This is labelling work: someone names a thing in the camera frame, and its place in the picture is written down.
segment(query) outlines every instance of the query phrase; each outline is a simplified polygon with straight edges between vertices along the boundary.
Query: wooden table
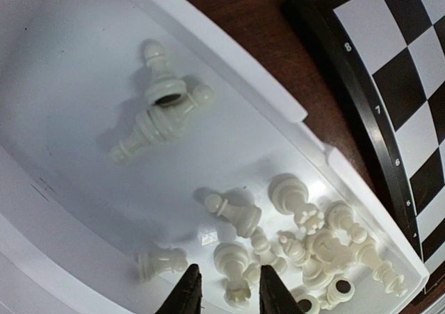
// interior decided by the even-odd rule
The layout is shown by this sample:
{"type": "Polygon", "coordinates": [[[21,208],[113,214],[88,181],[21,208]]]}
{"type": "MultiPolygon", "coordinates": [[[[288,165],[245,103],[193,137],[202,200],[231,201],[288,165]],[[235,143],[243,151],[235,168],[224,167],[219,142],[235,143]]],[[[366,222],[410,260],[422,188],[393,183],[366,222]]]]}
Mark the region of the wooden table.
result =
{"type": "MultiPolygon", "coordinates": [[[[308,111],[309,128],[338,147],[374,190],[364,160],[332,92],[280,13],[284,0],[188,0],[251,53],[308,111]]],[[[388,198],[375,190],[385,206],[388,198]]],[[[445,282],[420,304],[402,313],[420,313],[445,291],[445,282]]]]}

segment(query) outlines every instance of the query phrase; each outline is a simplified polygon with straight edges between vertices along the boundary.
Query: chess piece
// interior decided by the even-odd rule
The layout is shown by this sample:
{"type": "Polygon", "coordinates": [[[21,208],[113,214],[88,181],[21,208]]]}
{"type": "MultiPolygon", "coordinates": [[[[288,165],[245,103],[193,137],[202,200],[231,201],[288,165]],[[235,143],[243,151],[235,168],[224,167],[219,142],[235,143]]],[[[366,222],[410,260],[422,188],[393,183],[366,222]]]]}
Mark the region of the chess piece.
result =
{"type": "Polygon", "coordinates": [[[187,269],[186,253],[179,248],[157,249],[138,256],[138,269],[141,281],[150,281],[167,271],[183,272],[187,269]]]}
{"type": "Polygon", "coordinates": [[[320,307],[331,311],[341,302],[351,300],[355,293],[354,284],[345,277],[334,279],[324,295],[320,297],[320,307]]]}
{"type": "Polygon", "coordinates": [[[315,234],[323,227],[324,214],[314,204],[307,203],[309,193],[297,178],[286,179],[272,190],[273,205],[283,215],[294,215],[293,221],[305,234],[315,234]]]}
{"type": "Polygon", "coordinates": [[[324,264],[314,257],[311,257],[306,264],[302,266],[303,285],[310,290],[322,290],[334,279],[333,274],[326,274],[324,264]]]}
{"type": "Polygon", "coordinates": [[[320,302],[311,295],[301,295],[295,298],[295,301],[304,314],[319,314],[320,302]]]}
{"type": "Polygon", "coordinates": [[[252,296],[243,271],[249,264],[247,249],[239,243],[222,244],[215,252],[215,266],[219,273],[227,276],[225,301],[234,308],[246,308],[252,296]]]}
{"type": "Polygon", "coordinates": [[[288,238],[285,235],[279,237],[279,242],[284,254],[289,257],[297,267],[302,267],[311,258],[311,254],[303,247],[299,240],[288,238]]]}
{"type": "Polygon", "coordinates": [[[326,274],[345,272],[354,261],[351,249],[342,245],[338,238],[334,238],[331,230],[326,228],[308,236],[306,248],[309,253],[325,263],[323,269],[326,274]]]}
{"type": "Polygon", "coordinates": [[[286,271],[286,260],[275,253],[260,227],[252,234],[250,242],[252,243],[254,253],[259,257],[261,265],[272,265],[278,274],[283,274],[286,271]]]}
{"type": "Polygon", "coordinates": [[[261,266],[258,263],[251,263],[243,273],[243,278],[249,282],[250,286],[259,283],[261,277],[261,266]]]}
{"type": "Polygon", "coordinates": [[[327,216],[327,224],[333,230],[344,230],[355,243],[366,240],[368,232],[358,223],[354,222],[354,211],[344,202],[336,205],[327,216]]]}
{"type": "Polygon", "coordinates": [[[385,287],[386,293],[394,293],[397,297],[403,297],[407,288],[403,283],[405,276],[397,274],[391,261],[382,261],[379,257],[375,240],[368,235],[368,238],[360,244],[353,243],[350,246],[354,259],[373,270],[373,278],[385,287]]]}
{"type": "Polygon", "coordinates": [[[253,234],[261,218],[261,209],[255,205],[233,206],[220,195],[208,196],[204,205],[210,213],[226,217],[235,226],[236,234],[246,239],[253,234]]]}
{"type": "Polygon", "coordinates": [[[191,93],[171,106],[152,106],[136,115],[133,133],[111,149],[110,156],[118,164],[125,164],[139,149],[180,138],[189,117],[213,101],[213,90],[198,85],[191,93]]]}
{"type": "Polygon", "coordinates": [[[168,67],[162,44],[152,41],[144,48],[147,67],[152,71],[150,86],[145,92],[149,105],[168,105],[180,100],[186,93],[186,83],[177,78],[168,67]]]}

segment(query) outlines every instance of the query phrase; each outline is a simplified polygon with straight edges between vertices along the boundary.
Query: black square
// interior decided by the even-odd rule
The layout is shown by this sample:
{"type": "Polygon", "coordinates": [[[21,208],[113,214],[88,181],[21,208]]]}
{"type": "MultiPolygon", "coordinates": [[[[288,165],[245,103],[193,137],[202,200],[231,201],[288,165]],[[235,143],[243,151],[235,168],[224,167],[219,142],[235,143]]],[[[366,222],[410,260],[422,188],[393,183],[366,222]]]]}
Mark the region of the black square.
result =
{"type": "Polygon", "coordinates": [[[445,17],[442,17],[438,22],[435,23],[434,29],[439,38],[440,45],[445,52],[445,17]]]}
{"type": "Polygon", "coordinates": [[[432,120],[436,128],[437,140],[445,140],[445,83],[443,83],[428,100],[432,120]]]}
{"type": "Polygon", "coordinates": [[[444,172],[439,148],[410,179],[412,194],[419,214],[444,187],[444,172]]]}
{"type": "Polygon", "coordinates": [[[426,102],[408,48],[391,59],[373,77],[397,131],[426,102]]]}
{"type": "Polygon", "coordinates": [[[410,44],[431,27],[431,20],[422,4],[422,0],[385,1],[407,44],[410,44]]]}
{"type": "Polygon", "coordinates": [[[423,259],[428,260],[434,252],[444,243],[445,240],[445,219],[431,232],[431,234],[422,242],[423,259]]]}

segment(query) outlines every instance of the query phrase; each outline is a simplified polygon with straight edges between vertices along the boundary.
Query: white chess piece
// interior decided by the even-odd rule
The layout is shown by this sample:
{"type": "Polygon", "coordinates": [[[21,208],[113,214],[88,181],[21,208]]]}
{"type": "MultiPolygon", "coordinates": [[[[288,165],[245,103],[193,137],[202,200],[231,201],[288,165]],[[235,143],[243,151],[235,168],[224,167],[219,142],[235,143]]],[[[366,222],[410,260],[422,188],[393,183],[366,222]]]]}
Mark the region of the white chess piece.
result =
{"type": "Polygon", "coordinates": [[[368,232],[354,222],[354,211],[344,202],[337,204],[327,216],[327,224],[333,230],[344,230],[355,243],[362,243],[366,240],[368,232]]]}
{"type": "Polygon", "coordinates": [[[299,297],[295,298],[295,301],[304,314],[320,313],[320,302],[317,298],[311,295],[300,295],[299,297]]]}
{"type": "Polygon", "coordinates": [[[385,287],[386,293],[394,293],[397,297],[403,297],[407,288],[403,283],[405,276],[397,274],[391,261],[383,261],[377,252],[375,240],[368,235],[368,238],[361,244],[353,243],[350,248],[353,251],[355,260],[373,270],[373,278],[385,287]]]}
{"type": "Polygon", "coordinates": [[[329,284],[326,293],[320,297],[320,306],[331,311],[341,302],[351,300],[354,294],[354,284],[347,278],[337,277],[329,284]]]}
{"type": "Polygon", "coordinates": [[[322,290],[334,279],[333,274],[326,274],[323,269],[324,264],[311,257],[306,264],[302,266],[303,285],[310,290],[322,290]]]}
{"type": "Polygon", "coordinates": [[[285,235],[279,237],[279,242],[284,254],[289,257],[297,267],[302,267],[311,258],[311,254],[303,247],[301,241],[288,238],[285,235]]]}
{"type": "Polygon", "coordinates": [[[324,214],[314,204],[307,203],[309,193],[304,183],[297,178],[286,179],[272,190],[271,199],[278,212],[294,215],[293,221],[300,231],[308,235],[315,234],[323,227],[324,214]]]}
{"type": "Polygon", "coordinates": [[[183,272],[187,267],[186,253],[179,248],[157,249],[148,254],[138,255],[138,270],[141,281],[150,281],[155,276],[167,271],[183,272]]]}
{"type": "Polygon", "coordinates": [[[187,93],[184,80],[177,78],[168,67],[162,44],[152,41],[144,48],[147,67],[152,71],[150,86],[145,92],[149,105],[166,105],[178,101],[187,93]]]}
{"type": "Polygon", "coordinates": [[[261,218],[261,209],[255,205],[233,206],[220,195],[208,196],[204,205],[210,213],[226,217],[235,226],[236,234],[246,239],[253,234],[261,218]]]}
{"type": "Polygon", "coordinates": [[[259,283],[261,277],[261,266],[258,263],[249,264],[248,268],[243,272],[243,277],[249,282],[250,286],[259,283]]]}
{"type": "Polygon", "coordinates": [[[310,290],[321,290],[333,280],[334,275],[325,273],[324,264],[312,258],[311,253],[306,250],[301,241],[281,235],[279,242],[284,254],[288,256],[297,267],[302,268],[302,281],[307,288],[310,290]]]}
{"type": "Polygon", "coordinates": [[[152,106],[136,116],[133,133],[111,149],[110,156],[118,164],[125,164],[139,149],[180,138],[189,117],[213,101],[213,90],[197,86],[191,93],[171,106],[152,106]]]}
{"type": "Polygon", "coordinates": [[[272,265],[278,274],[286,272],[286,260],[275,253],[260,227],[252,234],[250,242],[252,243],[254,253],[259,257],[261,265],[272,265]]]}
{"type": "Polygon", "coordinates": [[[325,263],[326,274],[338,274],[345,272],[353,263],[351,249],[340,243],[338,238],[332,235],[331,230],[321,229],[306,239],[307,250],[325,263]]]}
{"type": "Polygon", "coordinates": [[[228,279],[225,287],[225,301],[234,308],[246,308],[250,305],[249,299],[252,293],[249,283],[243,277],[243,271],[248,264],[248,251],[241,244],[224,244],[216,249],[216,269],[228,279]]]}

